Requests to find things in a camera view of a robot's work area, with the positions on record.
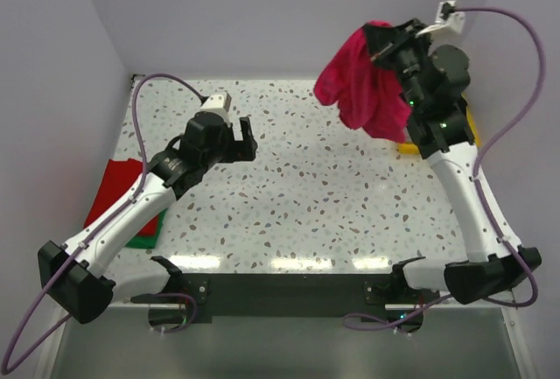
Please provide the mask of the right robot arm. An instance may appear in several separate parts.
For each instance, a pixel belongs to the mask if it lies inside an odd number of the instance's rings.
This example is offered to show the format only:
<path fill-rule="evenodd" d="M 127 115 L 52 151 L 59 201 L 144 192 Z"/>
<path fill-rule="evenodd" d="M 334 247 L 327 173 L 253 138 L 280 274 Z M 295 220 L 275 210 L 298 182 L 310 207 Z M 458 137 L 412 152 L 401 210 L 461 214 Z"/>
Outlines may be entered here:
<path fill-rule="evenodd" d="M 511 229 L 481 168 L 482 151 L 467 120 L 462 94 L 470 84 L 469 59 L 456 46 L 431 48 L 428 27 L 416 19 L 396 27 L 365 25 L 375 67 L 395 73 L 412 112 L 412 143 L 436 174 L 457 218 L 465 244 L 463 262 L 417 257 L 392 270 L 389 290 L 402 303 L 421 289 L 446 291 L 461 304 L 534 284 L 542 257 Z"/>

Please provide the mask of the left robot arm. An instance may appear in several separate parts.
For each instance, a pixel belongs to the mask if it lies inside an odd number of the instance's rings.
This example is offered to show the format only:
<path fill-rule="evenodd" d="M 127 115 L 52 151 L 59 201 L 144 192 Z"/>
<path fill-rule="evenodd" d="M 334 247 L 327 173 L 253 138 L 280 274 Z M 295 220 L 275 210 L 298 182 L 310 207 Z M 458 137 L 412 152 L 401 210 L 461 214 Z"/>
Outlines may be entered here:
<path fill-rule="evenodd" d="M 179 147 L 157 153 L 148 171 L 102 216 L 61 245 L 48 242 L 38 251 L 40 282 L 46 293 L 81 324 L 98 318 L 113 302 L 153 294 L 172 302 L 181 292 L 180 271 L 157 257 L 157 269 L 119 280 L 106 277 L 111 262 L 150 220 L 198 185 L 218 163 L 250 162 L 257 143 L 248 117 L 240 120 L 242 138 L 214 112 L 191 118 Z"/>

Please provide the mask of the pink t shirt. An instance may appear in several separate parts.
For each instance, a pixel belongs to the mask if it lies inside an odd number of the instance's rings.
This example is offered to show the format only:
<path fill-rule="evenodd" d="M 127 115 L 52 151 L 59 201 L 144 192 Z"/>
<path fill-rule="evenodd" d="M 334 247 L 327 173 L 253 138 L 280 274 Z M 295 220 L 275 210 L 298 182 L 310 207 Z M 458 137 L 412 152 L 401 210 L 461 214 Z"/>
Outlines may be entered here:
<path fill-rule="evenodd" d="M 394 72 L 372 63 L 363 29 L 356 30 L 316 80 L 313 93 L 323 106 L 337 106 L 339 119 L 351 130 L 403 143 L 410 106 Z"/>

